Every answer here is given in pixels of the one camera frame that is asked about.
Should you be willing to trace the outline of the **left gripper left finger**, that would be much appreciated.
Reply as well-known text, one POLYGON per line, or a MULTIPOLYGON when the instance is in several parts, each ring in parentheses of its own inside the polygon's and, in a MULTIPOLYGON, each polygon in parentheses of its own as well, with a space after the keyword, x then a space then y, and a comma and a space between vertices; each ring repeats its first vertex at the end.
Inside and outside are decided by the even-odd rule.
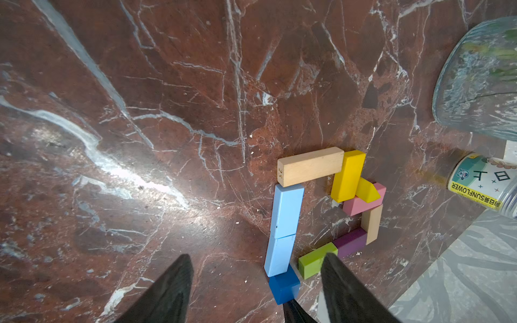
POLYGON ((188 254, 174 263, 117 322, 185 322, 190 302, 194 269, 188 254))

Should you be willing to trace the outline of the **yellow rectangular block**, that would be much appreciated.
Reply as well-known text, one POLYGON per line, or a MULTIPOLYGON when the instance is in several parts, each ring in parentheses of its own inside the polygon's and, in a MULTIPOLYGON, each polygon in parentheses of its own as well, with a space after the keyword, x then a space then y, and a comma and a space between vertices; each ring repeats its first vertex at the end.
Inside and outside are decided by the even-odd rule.
POLYGON ((332 200, 342 203, 355 197, 365 159, 366 154, 359 150, 344 153, 341 171, 334 177, 332 200))

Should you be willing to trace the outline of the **yellow triangular block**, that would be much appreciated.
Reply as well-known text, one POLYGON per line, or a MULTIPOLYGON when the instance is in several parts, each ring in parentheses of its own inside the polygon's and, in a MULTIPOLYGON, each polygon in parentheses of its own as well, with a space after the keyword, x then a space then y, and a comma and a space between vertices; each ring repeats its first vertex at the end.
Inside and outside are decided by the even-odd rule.
POLYGON ((355 195, 365 203, 372 203, 380 198, 376 187, 368 180, 360 178, 355 195))

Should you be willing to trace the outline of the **light blue slanted block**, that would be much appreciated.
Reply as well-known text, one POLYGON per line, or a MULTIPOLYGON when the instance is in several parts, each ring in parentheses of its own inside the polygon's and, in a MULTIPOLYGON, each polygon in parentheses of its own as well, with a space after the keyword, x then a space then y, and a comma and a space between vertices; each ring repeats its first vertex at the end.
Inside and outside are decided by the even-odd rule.
POLYGON ((288 270, 295 240, 296 234, 282 238, 270 236, 264 265, 268 277, 283 274, 288 270))

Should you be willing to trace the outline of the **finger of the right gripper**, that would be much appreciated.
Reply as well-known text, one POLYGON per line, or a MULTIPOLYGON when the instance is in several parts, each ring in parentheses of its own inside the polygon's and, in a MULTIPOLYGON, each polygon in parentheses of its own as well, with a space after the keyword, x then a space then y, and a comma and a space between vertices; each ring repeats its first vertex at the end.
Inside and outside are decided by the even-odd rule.
POLYGON ((285 323, 316 323, 296 300, 283 304, 285 323))

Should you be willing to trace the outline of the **lime green block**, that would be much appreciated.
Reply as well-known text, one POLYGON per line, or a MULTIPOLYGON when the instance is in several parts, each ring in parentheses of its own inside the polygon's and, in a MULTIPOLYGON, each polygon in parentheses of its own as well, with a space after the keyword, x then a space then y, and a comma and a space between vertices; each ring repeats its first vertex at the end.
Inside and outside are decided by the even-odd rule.
POLYGON ((304 280, 309 279, 320 272, 324 257, 326 257, 328 253, 335 255, 338 254, 338 249, 332 242, 329 242, 298 259, 298 270, 304 280))

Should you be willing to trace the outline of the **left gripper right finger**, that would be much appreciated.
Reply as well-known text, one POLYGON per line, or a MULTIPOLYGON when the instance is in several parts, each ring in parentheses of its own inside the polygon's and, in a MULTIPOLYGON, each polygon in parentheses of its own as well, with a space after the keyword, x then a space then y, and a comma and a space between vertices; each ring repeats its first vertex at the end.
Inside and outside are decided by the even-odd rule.
POLYGON ((399 321, 335 254, 326 254, 320 272, 331 322, 399 321))

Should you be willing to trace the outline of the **pink rectangular block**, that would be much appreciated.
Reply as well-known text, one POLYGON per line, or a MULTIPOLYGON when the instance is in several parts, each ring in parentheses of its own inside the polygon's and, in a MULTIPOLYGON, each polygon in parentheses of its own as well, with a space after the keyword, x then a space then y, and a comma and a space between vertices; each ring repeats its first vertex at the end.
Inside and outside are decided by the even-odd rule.
POLYGON ((342 207, 343 211, 348 216, 353 217, 359 213, 362 213, 362 212, 365 212, 365 211, 368 211, 375 207, 380 206, 383 203, 383 199, 386 194, 386 187, 384 185, 382 185, 381 183, 375 183, 374 187, 377 189, 377 191, 380 194, 380 198, 378 200, 375 200, 371 203, 366 203, 362 199, 360 199, 359 197, 356 196, 353 199, 343 202, 343 207, 342 207))

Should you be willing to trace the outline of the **natural wood block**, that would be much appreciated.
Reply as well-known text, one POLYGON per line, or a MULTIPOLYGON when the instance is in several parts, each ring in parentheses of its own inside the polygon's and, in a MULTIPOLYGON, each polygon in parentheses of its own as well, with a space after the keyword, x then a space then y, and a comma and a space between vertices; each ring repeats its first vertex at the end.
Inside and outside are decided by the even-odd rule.
POLYGON ((361 228, 367 233, 366 244, 370 244, 378 238, 382 210, 383 205, 379 205, 362 213, 361 228))
POLYGON ((344 151, 337 147, 320 149, 277 160, 277 181, 283 187, 339 173, 344 151))

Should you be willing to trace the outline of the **purple block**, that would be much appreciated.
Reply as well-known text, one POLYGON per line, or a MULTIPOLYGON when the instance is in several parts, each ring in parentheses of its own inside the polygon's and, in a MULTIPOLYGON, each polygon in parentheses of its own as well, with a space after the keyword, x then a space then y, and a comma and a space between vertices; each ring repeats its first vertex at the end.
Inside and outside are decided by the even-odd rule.
POLYGON ((338 257, 346 258, 351 254, 357 253, 366 246, 367 232, 361 227, 341 236, 333 241, 338 249, 338 257))

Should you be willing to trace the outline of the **dark blue cube block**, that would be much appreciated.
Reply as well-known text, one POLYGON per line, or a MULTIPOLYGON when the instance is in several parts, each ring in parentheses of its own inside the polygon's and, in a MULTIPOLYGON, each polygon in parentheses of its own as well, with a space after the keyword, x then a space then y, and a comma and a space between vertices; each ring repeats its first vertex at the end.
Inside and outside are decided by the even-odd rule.
POLYGON ((300 291, 300 280, 291 265, 285 273, 269 279, 269 287, 277 305, 285 304, 297 298, 300 291))

